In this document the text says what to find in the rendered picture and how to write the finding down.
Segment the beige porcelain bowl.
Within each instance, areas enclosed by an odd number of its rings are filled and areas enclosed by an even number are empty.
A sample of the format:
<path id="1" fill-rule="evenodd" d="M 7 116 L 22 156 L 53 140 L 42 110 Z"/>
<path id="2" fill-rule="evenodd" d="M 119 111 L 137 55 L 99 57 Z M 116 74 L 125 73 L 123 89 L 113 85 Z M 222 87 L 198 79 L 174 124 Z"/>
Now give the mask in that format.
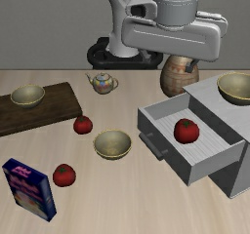
<path id="1" fill-rule="evenodd" d="M 217 87 L 227 102 L 238 106 L 250 105 L 250 74 L 228 72 L 218 78 Z"/>
<path id="2" fill-rule="evenodd" d="M 43 87 L 27 84 L 16 88 L 10 95 L 13 104 L 21 108 L 33 108 L 37 106 L 45 96 Z"/>
<path id="3" fill-rule="evenodd" d="M 129 153 L 132 140 L 123 131 L 105 130 L 95 137 L 93 144 L 96 153 L 101 157 L 107 160 L 118 160 Z"/>

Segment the red tomato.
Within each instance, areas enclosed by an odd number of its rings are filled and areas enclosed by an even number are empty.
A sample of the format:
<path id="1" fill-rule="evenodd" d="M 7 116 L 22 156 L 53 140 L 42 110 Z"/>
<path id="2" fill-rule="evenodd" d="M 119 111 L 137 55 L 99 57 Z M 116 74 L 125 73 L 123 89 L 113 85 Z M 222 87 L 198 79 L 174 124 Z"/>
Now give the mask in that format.
<path id="1" fill-rule="evenodd" d="M 93 123 L 87 116 L 79 116 L 73 124 L 73 130 L 79 135 L 85 135 L 92 131 Z"/>
<path id="2" fill-rule="evenodd" d="M 68 164 L 60 164 L 53 172 L 53 182 L 59 187 L 67 187 L 76 180 L 75 170 Z"/>
<path id="3" fill-rule="evenodd" d="M 187 118 L 180 119 L 174 128 L 174 138 L 182 144 L 193 143 L 199 138 L 199 128 Z"/>

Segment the grey cabinet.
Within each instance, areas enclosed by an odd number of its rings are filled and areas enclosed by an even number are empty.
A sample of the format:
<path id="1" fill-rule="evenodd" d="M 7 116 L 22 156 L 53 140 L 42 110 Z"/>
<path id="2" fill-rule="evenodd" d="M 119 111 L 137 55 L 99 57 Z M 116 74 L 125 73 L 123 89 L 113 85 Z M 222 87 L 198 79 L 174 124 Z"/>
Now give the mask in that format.
<path id="1" fill-rule="evenodd" d="M 195 103 L 194 112 L 229 144 L 244 141 L 237 154 L 230 151 L 230 165 L 223 165 L 210 178 L 234 198 L 250 190 L 250 105 L 238 106 L 227 102 L 219 93 L 215 76 L 185 87 Z"/>

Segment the open grey drawer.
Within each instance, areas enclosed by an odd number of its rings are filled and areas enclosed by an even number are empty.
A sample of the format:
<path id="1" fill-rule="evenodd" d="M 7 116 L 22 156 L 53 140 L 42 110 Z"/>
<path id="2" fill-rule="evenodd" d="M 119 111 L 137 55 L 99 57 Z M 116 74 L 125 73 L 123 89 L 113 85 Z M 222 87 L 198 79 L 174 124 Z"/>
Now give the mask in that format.
<path id="1" fill-rule="evenodd" d="M 176 123 L 193 121 L 198 139 L 181 144 L 174 138 Z M 245 140 L 189 94 L 138 109 L 140 138 L 158 160 L 166 161 L 190 185 L 240 159 Z"/>

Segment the patterned brown vase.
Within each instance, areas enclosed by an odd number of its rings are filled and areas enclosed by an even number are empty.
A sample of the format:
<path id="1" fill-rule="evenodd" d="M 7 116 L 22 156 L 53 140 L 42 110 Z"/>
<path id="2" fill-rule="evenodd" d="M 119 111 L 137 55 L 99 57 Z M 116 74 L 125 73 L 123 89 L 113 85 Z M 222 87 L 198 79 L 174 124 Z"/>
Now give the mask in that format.
<path id="1" fill-rule="evenodd" d="M 182 94 L 185 86 L 199 81 L 197 65 L 193 67 L 192 72 L 186 72 L 186 66 L 190 62 L 190 58 L 178 56 L 167 58 L 160 74 L 160 88 L 168 98 Z"/>

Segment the colourful small teapot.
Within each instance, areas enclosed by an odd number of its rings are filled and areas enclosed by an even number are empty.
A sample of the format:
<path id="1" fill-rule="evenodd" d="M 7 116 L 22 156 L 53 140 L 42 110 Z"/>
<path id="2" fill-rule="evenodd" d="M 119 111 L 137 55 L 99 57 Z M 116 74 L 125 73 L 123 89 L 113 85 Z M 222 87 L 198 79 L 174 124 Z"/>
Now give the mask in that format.
<path id="1" fill-rule="evenodd" d="M 108 73 L 99 73 L 94 78 L 92 78 L 89 74 L 86 74 L 89 83 L 92 85 L 95 92 L 100 95 L 107 95 L 113 90 L 115 90 L 119 82 L 116 78 L 113 78 Z"/>

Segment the flat brown board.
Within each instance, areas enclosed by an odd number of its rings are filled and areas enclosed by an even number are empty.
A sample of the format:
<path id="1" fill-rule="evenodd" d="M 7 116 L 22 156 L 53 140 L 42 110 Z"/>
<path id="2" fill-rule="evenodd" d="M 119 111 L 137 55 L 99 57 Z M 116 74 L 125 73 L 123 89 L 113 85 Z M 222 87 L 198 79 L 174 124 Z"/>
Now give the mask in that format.
<path id="1" fill-rule="evenodd" d="M 0 137 L 55 124 L 81 114 L 81 106 L 68 82 L 46 86 L 42 101 L 30 109 L 14 105 L 11 96 L 4 95 L 0 97 Z"/>

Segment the blue carton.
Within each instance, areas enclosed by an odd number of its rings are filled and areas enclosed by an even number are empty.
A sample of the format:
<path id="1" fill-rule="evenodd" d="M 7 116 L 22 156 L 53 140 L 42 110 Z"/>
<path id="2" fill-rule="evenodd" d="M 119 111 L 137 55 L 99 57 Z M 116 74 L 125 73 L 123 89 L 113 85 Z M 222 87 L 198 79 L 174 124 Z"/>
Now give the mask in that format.
<path id="1" fill-rule="evenodd" d="M 3 166 L 16 203 L 50 221 L 57 213 L 48 177 L 13 158 Z"/>

